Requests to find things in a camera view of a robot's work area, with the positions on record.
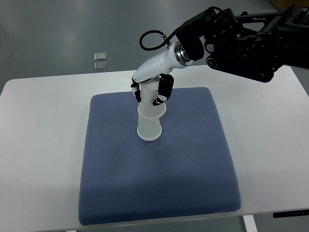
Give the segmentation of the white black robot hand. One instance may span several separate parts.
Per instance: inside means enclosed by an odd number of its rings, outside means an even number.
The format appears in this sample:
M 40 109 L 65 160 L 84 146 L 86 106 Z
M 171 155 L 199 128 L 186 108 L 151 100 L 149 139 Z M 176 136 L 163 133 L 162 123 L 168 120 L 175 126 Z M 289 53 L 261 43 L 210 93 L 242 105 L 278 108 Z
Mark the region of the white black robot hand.
M 165 103 L 171 96 L 174 84 L 174 78 L 170 72 L 174 68 L 186 68 L 192 62 L 179 42 L 173 43 L 167 51 L 147 59 L 134 72 L 131 79 L 131 90 L 137 102 L 141 102 L 140 85 L 159 77 L 158 94 L 152 105 L 158 106 Z

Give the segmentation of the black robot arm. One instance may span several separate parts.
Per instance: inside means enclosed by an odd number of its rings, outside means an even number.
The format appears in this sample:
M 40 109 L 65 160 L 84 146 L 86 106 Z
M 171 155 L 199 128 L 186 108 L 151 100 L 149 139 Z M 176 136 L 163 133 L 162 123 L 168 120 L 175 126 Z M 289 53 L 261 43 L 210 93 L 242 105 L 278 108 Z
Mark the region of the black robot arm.
M 309 13 L 289 5 L 274 13 L 235 16 L 210 7 L 184 22 L 175 36 L 187 56 L 218 71 L 269 82 L 283 65 L 309 66 Z

